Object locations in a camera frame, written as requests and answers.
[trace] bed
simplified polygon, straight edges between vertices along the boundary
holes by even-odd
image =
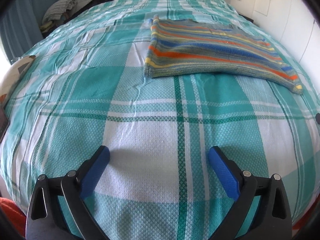
[[[155,14],[264,36],[298,72],[303,94],[223,73],[144,78]],[[110,163],[85,202],[110,239],[208,238],[233,203],[206,159],[214,145],[242,170],[280,174],[293,222],[319,195],[313,85],[283,46],[223,0],[100,4],[26,54],[36,60],[5,108],[11,124],[0,145],[1,175],[25,213],[40,174],[65,175],[100,145],[109,147]]]

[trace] orange stripe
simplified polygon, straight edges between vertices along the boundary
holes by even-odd
[[[206,27],[200,27],[200,26],[184,26],[184,25],[171,25],[171,24],[166,24],[166,23],[159,23],[159,25],[162,25],[162,26],[167,26],[167,27],[172,27],[172,28],[175,28],[175,27],[180,27],[180,28],[190,28],[190,29],[203,29],[203,30],[209,30],[209,31],[218,31],[218,30],[215,30],[215,29],[210,29],[210,28],[206,28]],[[263,41],[256,41],[254,39],[252,39],[254,42],[256,43],[259,43],[261,45],[266,45],[266,46],[270,46],[270,43],[266,43],[266,42],[263,42]]]
[[[163,34],[166,34],[166,35],[169,35],[169,36],[175,36],[175,37],[184,38],[184,39],[199,40],[199,41],[215,41],[215,42],[220,42],[220,43],[228,43],[228,44],[244,47],[244,48],[247,48],[249,50],[255,50],[259,54],[264,55],[265,57],[268,57],[268,58],[271,58],[271,59],[274,59],[274,60],[282,60],[280,57],[273,57],[273,56],[270,56],[268,54],[265,54],[265,53],[255,49],[255,48],[252,48],[252,47],[249,47],[249,46],[246,46],[246,45],[242,45],[242,44],[239,44],[239,43],[236,43],[236,42],[232,42],[232,41],[221,41],[221,40],[213,40],[213,39],[206,39],[206,38],[196,38],[196,37],[191,37],[191,36],[183,36],[183,35],[179,35],[179,34],[169,33],[169,32],[165,32],[165,31],[162,31],[162,30],[158,30],[158,31],[160,33],[163,33]]]
[[[229,62],[229,63],[234,63],[234,64],[243,64],[243,61],[236,61],[236,60],[227,60],[227,59],[223,59],[223,58],[216,58],[216,57],[210,57],[210,56],[202,56],[202,55],[193,55],[193,54],[187,54],[187,53],[180,53],[180,52],[172,52],[172,51],[168,51],[168,52],[162,52],[159,51],[158,49],[156,49],[154,46],[150,45],[149,49],[151,49],[154,54],[156,54],[158,57],[170,57],[170,58],[199,58],[199,59],[208,59],[208,60],[214,60],[214,61],[218,61],[218,62]],[[251,62],[245,62],[247,65],[251,65],[251,66],[255,66],[255,67],[260,67],[263,69],[266,69],[274,74],[277,74],[278,76],[281,76],[283,78],[287,78],[290,80],[295,80],[297,79],[297,75],[293,75],[293,76],[288,76],[285,73],[282,73],[280,71],[274,70],[272,68],[268,68],[265,67],[263,65],[260,64],[255,64],[255,63],[251,63]]]

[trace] multicolored striped cloth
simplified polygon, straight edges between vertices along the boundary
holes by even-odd
[[[276,49],[262,36],[249,35],[233,24],[159,20],[156,15],[151,32],[144,65],[147,77],[221,72],[270,80],[302,93],[297,72]]]
[[[156,14],[263,36],[297,71],[303,93],[224,73],[145,78]],[[100,145],[110,149],[110,163],[85,203],[112,240],[208,239],[233,204],[206,161],[213,145],[255,176],[281,175],[293,222],[319,195],[313,85],[279,42],[224,0],[114,0],[27,53],[36,59],[6,105],[11,124],[0,144],[1,175],[25,213],[40,174],[63,176]]]

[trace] beige cushion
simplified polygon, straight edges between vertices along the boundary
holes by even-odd
[[[13,63],[0,81],[0,104],[4,107],[12,92],[30,68],[36,56],[26,56]]]

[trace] striped knit garment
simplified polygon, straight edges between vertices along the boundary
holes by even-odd
[[[200,72],[223,72],[273,81],[301,94],[296,71],[261,36],[234,25],[193,20],[151,21],[151,43],[144,75],[154,78]]]

